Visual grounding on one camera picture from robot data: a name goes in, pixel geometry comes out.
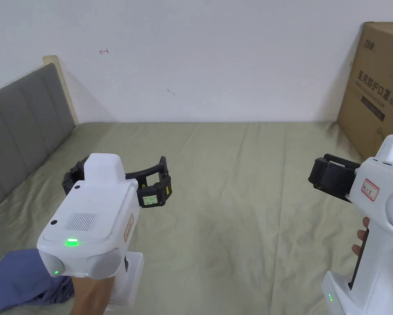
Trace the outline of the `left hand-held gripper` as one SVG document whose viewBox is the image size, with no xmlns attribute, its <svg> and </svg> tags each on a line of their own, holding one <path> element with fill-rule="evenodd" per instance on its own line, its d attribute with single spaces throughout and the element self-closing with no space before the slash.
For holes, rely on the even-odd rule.
<svg viewBox="0 0 393 315">
<path fill-rule="evenodd" d="M 148 185 L 147 177 L 154 174 L 159 181 Z M 128 246 L 140 207 L 164 206 L 172 194 L 166 157 L 154 167 L 125 174 L 118 155 L 93 153 L 64 175 L 62 187 L 66 197 L 37 241 L 48 273 L 114 277 L 110 303 L 133 303 L 144 258 Z"/>
</svg>

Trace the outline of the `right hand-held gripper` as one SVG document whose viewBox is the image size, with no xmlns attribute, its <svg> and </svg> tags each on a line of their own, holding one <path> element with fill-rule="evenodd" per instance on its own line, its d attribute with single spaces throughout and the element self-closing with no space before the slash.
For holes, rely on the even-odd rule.
<svg viewBox="0 0 393 315">
<path fill-rule="evenodd" d="M 370 218 L 352 276 L 326 272 L 322 292 L 332 315 L 393 315 L 393 135 L 358 164 L 325 154 L 308 178 L 315 189 Z"/>
</svg>

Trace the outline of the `person's right hand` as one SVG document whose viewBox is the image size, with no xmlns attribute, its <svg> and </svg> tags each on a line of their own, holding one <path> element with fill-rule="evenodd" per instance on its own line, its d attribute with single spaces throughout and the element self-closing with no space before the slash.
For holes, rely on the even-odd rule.
<svg viewBox="0 0 393 315">
<path fill-rule="evenodd" d="M 370 218 L 364 217 L 363 218 L 363 229 L 357 230 L 357 239 L 361 242 L 361 245 L 353 244 L 351 247 L 352 252 L 357 257 L 359 257 L 360 253 L 362 252 L 361 246 L 365 244 L 369 223 L 370 223 Z"/>
</svg>

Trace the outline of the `person's left hand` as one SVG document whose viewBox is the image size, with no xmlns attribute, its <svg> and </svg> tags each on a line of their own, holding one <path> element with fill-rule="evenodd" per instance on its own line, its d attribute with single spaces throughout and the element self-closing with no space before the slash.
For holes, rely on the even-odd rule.
<svg viewBox="0 0 393 315">
<path fill-rule="evenodd" d="M 109 303 L 115 277 L 94 280 L 72 277 L 74 304 L 71 315 L 103 315 Z"/>
</svg>

